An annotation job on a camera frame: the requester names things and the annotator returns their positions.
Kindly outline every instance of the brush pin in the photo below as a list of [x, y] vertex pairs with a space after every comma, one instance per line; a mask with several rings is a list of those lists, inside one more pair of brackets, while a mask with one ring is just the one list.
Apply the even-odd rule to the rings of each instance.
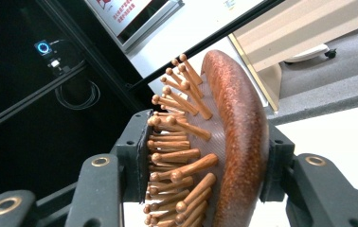
[[181, 111], [185, 111], [185, 112], [187, 111], [186, 109], [184, 109], [184, 107], [182, 107], [176, 101], [165, 98], [165, 97], [161, 97], [159, 95], [154, 95], [152, 97], [152, 104], [153, 105], [165, 105], [165, 106], [170, 106], [170, 107], [173, 107], [173, 108], [181, 110]]
[[150, 140], [153, 141], [161, 141], [161, 142], [169, 142], [169, 141], [185, 141], [188, 138], [185, 135], [170, 135], [170, 136], [155, 136], [155, 135], [150, 135], [149, 136]]
[[192, 177], [186, 177], [183, 179], [183, 181], [179, 183], [167, 183], [166, 185], [161, 186], [155, 186], [150, 188], [150, 195], [156, 195], [161, 192], [166, 192], [172, 189], [178, 189], [178, 188], [184, 188], [189, 187], [193, 185], [193, 178]]
[[160, 202], [154, 202], [153, 204], [150, 204], [149, 209], [150, 209], [150, 211], [158, 211], [158, 210], [160, 210], [160, 207], [162, 207], [162, 206], [165, 206], [172, 202], [177, 202], [177, 201], [183, 200], [185, 197], [188, 196], [189, 193], [190, 193], [189, 190], [186, 189], [186, 190], [181, 191], [178, 194], [176, 194], [166, 200], [163, 200]]
[[192, 202], [189, 206], [188, 209], [186, 209], [185, 212], [178, 214], [175, 217], [175, 221], [176, 224], [183, 224], [186, 219], [191, 215], [191, 213], [194, 212], [194, 210], [203, 202], [208, 200], [212, 195], [212, 190], [209, 187], [206, 191], [204, 191], [199, 197], [197, 197], [197, 199]]
[[182, 88], [180, 87], [180, 83], [175, 83], [173, 81], [170, 81], [169, 79], [167, 79], [167, 77], [161, 77], [160, 81], [162, 83], [164, 83], [165, 85], [169, 85], [170, 87], [178, 90], [178, 91], [181, 91], [182, 93], [184, 93], [185, 91], [182, 90]]
[[204, 191], [211, 187], [216, 181], [217, 178], [214, 174], [207, 173], [206, 176], [197, 184], [197, 186], [191, 190], [190, 194], [188, 194], [188, 196], [183, 201], [179, 201], [176, 204], [176, 211], [178, 213], [185, 212], [188, 209], [188, 206]]
[[206, 209], [208, 207], [208, 204], [206, 201], [203, 201], [202, 204], [200, 204], [193, 213], [190, 214], [190, 216], [185, 220], [185, 222], [181, 225], [181, 227], [190, 227], [192, 223], [194, 223], [199, 217], [203, 217]]
[[167, 172], [174, 170], [176, 167], [168, 167], [168, 166], [149, 166], [150, 172]]
[[211, 138], [211, 132], [200, 129], [196, 126], [190, 125], [190, 124], [183, 124], [181, 122], [178, 122], [174, 116], [168, 116], [167, 117], [167, 125], [170, 127], [174, 127], [176, 129], [181, 129], [182, 131], [185, 131], [187, 133], [194, 134], [198, 137], [201, 137], [202, 139], [208, 141]]
[[156, 115], [156, 116], [170, 116], [170, 115], [174, 115], [174, 116], [176, 116], [176, 117], [186, 118], [184, 113], [161, 113], [161, 112], [158, 112], [158, 111], [154, 111], [154, 112], [152, 113], [152, 115]]
[[173, 70], [171, 68], [167, 68], [167, 70], [165, 70], [165, 73], [167, 75], [171, 76], [173, 78], [173, 80], [175, 80], [178, 84], [180, 84], [182, 82], [182, 79], [180, 79], [178, 75], [173, 73]]
[[173, 210], [168, 210], [167, 212], [162, 213], [162, 214], [152, 215], [151, 224], [157, 225], [158, 222], [162, 222], [164, 220], [173, 220], [175, 217], [175, 213], [176, 212], [173, 209]]
[[197, 148], [187, 149], [172, 153], [155, 153], [152, 155], [152, 161], [158, 162], [182, 162], [191, 158], [200, 158], [200, 150]]
[[178, 131], [178, 132], [168, 132], [168, 133], [153, 132], [152, 135], [158, 136], [158, 137], [164, 137], [164, 136], [181, 136], [181, 135], [187, 135], [187, 134], [184, 131]]
[[180, 84], [180, 87], [189, 93], [191, 99], [196, 103], [197, 110], [199, 110], [200, 114], [205, 120], [208, 120], [212, 117], [211, 110], [207, 107], [203, 100], [200, 99], [197, 94], [191, 89], [190, 83], [188, 81], [183, 81]]
[[174, 112], [174, 113], [185, 113], [184, 111], [178, 110], [176, 108], [167, 106], [167, 105], [161, 105], [161, 109], [162, 110], [166, 110], [166, 111], [170, 111], [170, 112]]
[[190, 149], [189, 141], [147, 141], [148, 148], [174, 148], [174, 149]]
[[170, 174], [170, 180], [175, 183], [181, 182], [184, 178], [191, 176], [194, 173], [199, 172], [208, 167], [215, 166], [217, 164], [218, 164], [217, 155], [214, 153], [210, 153], [192, 164], [174, 169]]
[[196, 115], [199, 111], [193, 106], [191, 105], [187, 100], [183, 99], [182, 97], [178, 96], [177, 94], [175, 94], [169, 86], [165, 86], [162, 89], [162, 93], [164, 95], [170, 96], [173, 98], [173, 100], [175, 100], [177, 103], [179, 103], [185, 110], [188, 110], [189, 113], [191, 113], [192, 115]]
[[188, 82], [190, 84], [190, 91], [192, 91], [197, 97], [202, 98], [204, 96], [202, 91], [199, 89], [197, 84], [194, 82], [193, 78], [188, 73], [188, 70], [185, 67], [185, 65], [180, 64], [178, 69], [182, 73], [182, 75], [186, 78], [186, 80], [182, 80], [180, 84], [182, 84], [183, 82]]
[[196, 84], [202, 84], [203, 81], [200, 78], [200, 76], [196, 73], [196, 71], [194, 70], [193, 66], [191, 66], [191, 64], [188, 62], [188, 57], [185, 54], [181, 54], [179, 56], [179, 60], [182, 61], [186, 68], [188, 69], [188, 73], [191, 75], [191, 77], [193, 78], [194, 82]]

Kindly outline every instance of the white surface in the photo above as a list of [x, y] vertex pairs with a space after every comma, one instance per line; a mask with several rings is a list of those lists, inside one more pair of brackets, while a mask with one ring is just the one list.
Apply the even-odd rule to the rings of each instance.
[[[183, 2], [184, 5], [161, 27], [126, 55], [143, 78], [235, 20], [261, 0], [232, 0], [231, 8], [227, 6], [228, 1], [224, 0]], [[218, 41], [209, 49], [213, 48], [222, 50], [238, 62], [242, 62], [227, 38]], [[197, 62], [193, 67], [198, 72], [203, 60], [200, 56], [204, 55], [198, 54], [190, 61], [192, 64]], [[155, 80], [149, 83], [149, 86], [155, 93], [160, 94], [163, 85]], [[262, 93], [260, 98], [263, 105], [267, 106], [268, 103]]]
[[[358, 108], [301, 120], [278, 128], [296, 145], [295, 154], [314, 153], [333, 161], [358, 189]], [[125, 203], [126, 226], [145, 226], [142, 207]], [[288, 227], [285, 202], [258, 203], [250, 227]]]
[[301, 52], [300, 54], [297, 54], [287, 60], [285, 60], [286, 62], [299, 62], [299, 61], [305, 61], [305, 60], [309, 60], [312, 59], [314, 57], [317, 57], [321, 54], [325, 54], [326, 52], [328, 52], [330, 49], [328, 48], [327, 45], [325, 44], [320, 44], [318, 46], [315, 46], [311, 49], [305, 50], [303, 52]]

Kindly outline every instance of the cable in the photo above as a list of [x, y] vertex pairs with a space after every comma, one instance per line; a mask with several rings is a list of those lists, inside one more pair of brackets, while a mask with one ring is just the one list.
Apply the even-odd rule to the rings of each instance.
[[101, 96], [101, 92], [99, 90], [99, 87], [96, 85], [95, 82], [88, 80], [91, 83], [91, 95], [88, 97], [86, 101], [84, 101], [82, 104], [79, 105], [73, 105], [66, 101], [66, 99], [63, 96], [63, 87], [59, 86], [55, 89], [55, 96], [58, 99], [58, 101], [63, 105], [65, 108], [73, 110], [73, 111], [81, 111], [87, 108], [90, 108], [94, 106]]
[[[77, 50], [77, 48], [75, 48], [75, 46], [69, 40], [57, 40], [57, 41], [50, 43], [50, 45], [63, 44], [64, 42], [69, 43], [75, 49], [76, 56], [78, 56], [80, 54], [80, 52]], [[59, 103], [61, 103], [61, 105], [63, 105], [65, 108], [73, 110], [73, 111], [81, 111], [81, 110], [84, 110], [84, 109], [94, 106], [99, 101], [101, 94], [100, 94], [99, 87], [96, 85], [96, 83], [93, 82], [92, 80], [88, 80], [88, 81], [91, 84], [91, 95], [82, 104], [73, 105], [73, 104], [69, 103], [63, 95], [63, 86], [62, 85], [55, 89], [55, 96], [58, 99]]]

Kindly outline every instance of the black cable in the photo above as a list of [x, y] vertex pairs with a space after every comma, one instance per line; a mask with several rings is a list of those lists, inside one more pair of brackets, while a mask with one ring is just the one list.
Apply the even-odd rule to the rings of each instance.
[[[56, 44], [70, 44], [72, 46], [72, 49], [74, 49], [76, 52], [76, 57], [81, 54], [80, 51], [78, 51], [78, 49], [76, 48], [76, 46], [74, 46], [73, 43], [69, 40], [61, 39], [61, 40], [54, 41], [54, 42], [50, 43], [49, 45], [52, 46], [52, 45], [56, 45]], [[67, 61], [68, 63], [73, 63], [73, 62], [69, 62], [69, 59], [66, 59], [66, 58], [67, 57], [63, 58], [62, 61]], [[63, 95], [63, 85], [62, 84], [61, 84], [61, 86], [59, 86], [58, 88], [55, 89], [55, 96], [58, 99], [59, 103], [61, 105], [63, 105], [65, 108], [67, 108], [69, 110], [73, 110], [73, 111], [82, 111], [82, 110], [85, 110], [87, 108], [94, 106], [99, 101], [101, 93], [100, 93], [99, 87], [96, 85], [95, 82], [93, 82], [91, 80], [88, 80], [88, 81], [91, 84], [91, 95], [82, 104], [74, 105], [74, 104], [69, 103]]]

